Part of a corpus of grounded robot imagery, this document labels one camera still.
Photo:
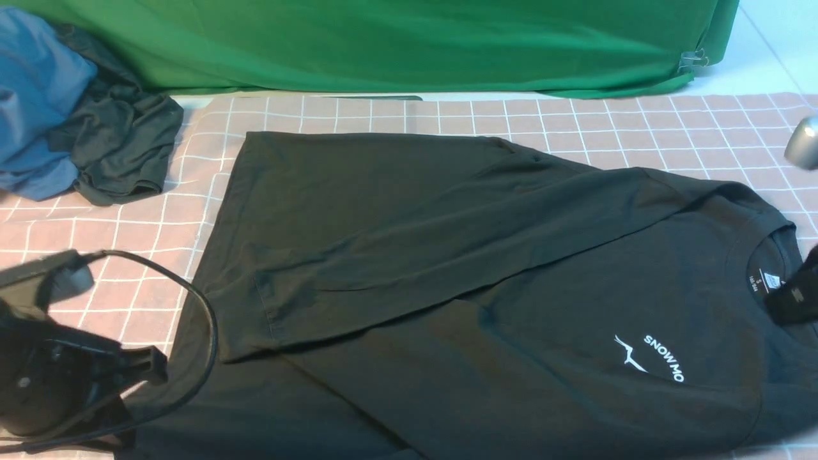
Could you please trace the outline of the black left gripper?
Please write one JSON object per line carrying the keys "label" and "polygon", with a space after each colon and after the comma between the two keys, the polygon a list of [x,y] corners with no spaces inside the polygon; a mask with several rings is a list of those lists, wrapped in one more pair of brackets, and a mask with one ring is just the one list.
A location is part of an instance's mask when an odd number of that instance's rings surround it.
{"label": "black left gripper", "polygon": [[137,423],[122,393],[167,383],[156,347],[123,349],[37,307],[2,303],[1,339],[6,448],[131,448]]}

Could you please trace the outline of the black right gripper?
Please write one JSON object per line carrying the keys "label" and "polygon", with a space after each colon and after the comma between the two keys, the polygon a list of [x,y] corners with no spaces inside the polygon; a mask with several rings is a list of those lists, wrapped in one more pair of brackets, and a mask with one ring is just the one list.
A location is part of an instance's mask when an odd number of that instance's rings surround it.
{"label": "black right gripper", "polygon": [[779,288],[764,297],[769,317],[777,325],[801,325],[817,321],[817,247]]}

